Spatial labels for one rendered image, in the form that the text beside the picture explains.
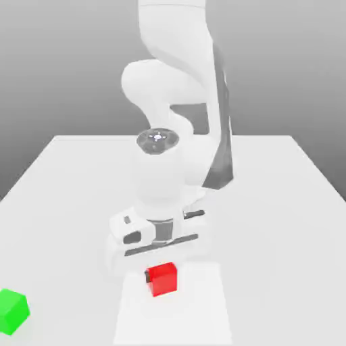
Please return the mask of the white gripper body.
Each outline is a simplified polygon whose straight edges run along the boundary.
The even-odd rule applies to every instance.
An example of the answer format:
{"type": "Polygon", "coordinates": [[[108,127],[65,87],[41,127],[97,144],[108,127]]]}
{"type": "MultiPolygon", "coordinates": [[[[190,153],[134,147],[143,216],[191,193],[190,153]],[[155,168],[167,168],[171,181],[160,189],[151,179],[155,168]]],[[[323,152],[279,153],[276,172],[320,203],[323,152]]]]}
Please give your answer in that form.
{"type": "Polygon", "coordinates": [[[179,264],[209,251],[209,227],[204,219],[184,221],[184,234],[165,245],[137,244],[124,246],[109,234],[105,248],[105,265],[110,274],[143,272],[168,262],[179,264]]]}

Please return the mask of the small red cube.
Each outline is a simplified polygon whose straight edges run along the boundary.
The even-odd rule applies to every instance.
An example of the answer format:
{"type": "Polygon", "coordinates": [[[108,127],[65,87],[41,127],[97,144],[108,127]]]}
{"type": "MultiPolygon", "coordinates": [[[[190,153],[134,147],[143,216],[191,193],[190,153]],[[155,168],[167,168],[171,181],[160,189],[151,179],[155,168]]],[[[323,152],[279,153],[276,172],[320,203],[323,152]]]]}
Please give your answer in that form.
{"type": "Polygon", "coordinates": [[[172,262],[150,267],[145,271],[145,280],[154,297],[177,290],[177,268],[172,262]]]}

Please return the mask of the small green cube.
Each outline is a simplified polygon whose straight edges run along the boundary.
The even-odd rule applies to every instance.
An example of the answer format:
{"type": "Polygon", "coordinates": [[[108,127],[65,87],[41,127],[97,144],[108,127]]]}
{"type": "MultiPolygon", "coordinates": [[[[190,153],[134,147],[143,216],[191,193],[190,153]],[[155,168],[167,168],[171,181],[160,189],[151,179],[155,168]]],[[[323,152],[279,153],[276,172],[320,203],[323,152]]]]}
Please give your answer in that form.
{"type": "Polygon", "coordinates": [[[9,289],[0,290],[0,332],[12,335],[29,315],[25,295],[9,289]]]}

